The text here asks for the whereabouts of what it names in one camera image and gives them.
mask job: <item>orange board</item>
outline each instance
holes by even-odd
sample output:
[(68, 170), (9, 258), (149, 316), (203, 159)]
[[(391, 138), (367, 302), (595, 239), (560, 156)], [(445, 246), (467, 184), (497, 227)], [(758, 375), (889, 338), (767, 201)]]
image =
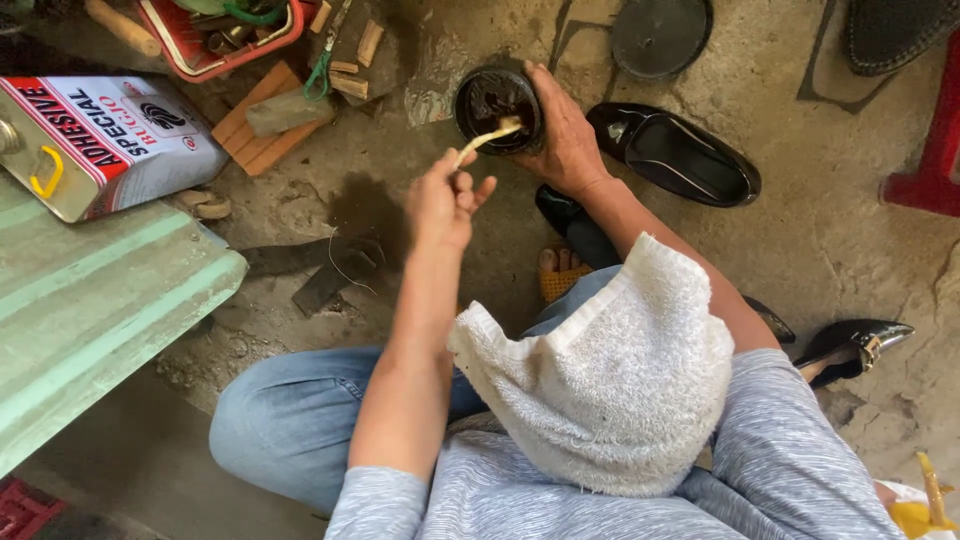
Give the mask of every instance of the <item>orange board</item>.
[(250, 176), (263, 173), (295, 146), (324, 124), (322, 119), (307, 122), (279, 135), (253, 136), (247, 123), (247, 107), (301, 86), (297, 75), (284, 61), (276, 63), (270, 73), (213, 128), (213, 138), (224, 147)]

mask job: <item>red stool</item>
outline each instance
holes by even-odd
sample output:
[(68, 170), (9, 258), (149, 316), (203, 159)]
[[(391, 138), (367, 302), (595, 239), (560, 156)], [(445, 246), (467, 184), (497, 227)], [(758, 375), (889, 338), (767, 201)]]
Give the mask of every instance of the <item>red stool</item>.
[(0, 540), (29, 540), (65, 506), (19, 479), (0, 479)]
[(920, 167), (892, 174), (880, 189), (887, 203), (960, 217), (960, 31), (950, 37), (937, 110), (926, 136)]

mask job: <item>can label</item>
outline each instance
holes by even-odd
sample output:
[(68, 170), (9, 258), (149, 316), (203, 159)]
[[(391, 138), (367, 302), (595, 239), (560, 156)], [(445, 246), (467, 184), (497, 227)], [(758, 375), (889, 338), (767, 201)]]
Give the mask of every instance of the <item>can label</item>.
[(99, 187), (83, 219), (207, 182), (227, 161), (205, 122), (162, 85), (136, 77), (0, 78)]

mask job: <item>white towel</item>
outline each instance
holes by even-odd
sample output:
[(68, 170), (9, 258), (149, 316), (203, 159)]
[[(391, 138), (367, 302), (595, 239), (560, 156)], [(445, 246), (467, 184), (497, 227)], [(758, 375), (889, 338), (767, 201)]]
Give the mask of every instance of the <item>white towel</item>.
[(671, 494), (720, 418), (733, 340), (707, 273), (642, 234), (623, 269), (547, 335), (507, 339), (474, 302), (455, 363), (545, 474), (626, 497)]

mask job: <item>red plastic basket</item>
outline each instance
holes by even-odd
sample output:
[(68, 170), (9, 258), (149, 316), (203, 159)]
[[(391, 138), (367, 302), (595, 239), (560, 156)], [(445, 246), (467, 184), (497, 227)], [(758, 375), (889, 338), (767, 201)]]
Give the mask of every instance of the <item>red plastic basket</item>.
[(290, 0), (283, 28), (221, 57), (206, 49), (203, 34), (190, 24), (190, 12), (173, 0), (138, 0), (136, 6), (144, 26), (160, 42), (167, 63), (190, 83), (202, 83), (296, 41), (303, 33), (303, 21), (317, 10), (313, 3)]
[(0, 540), (29, 540), (65, 506), (22, 480), (0, 479)]

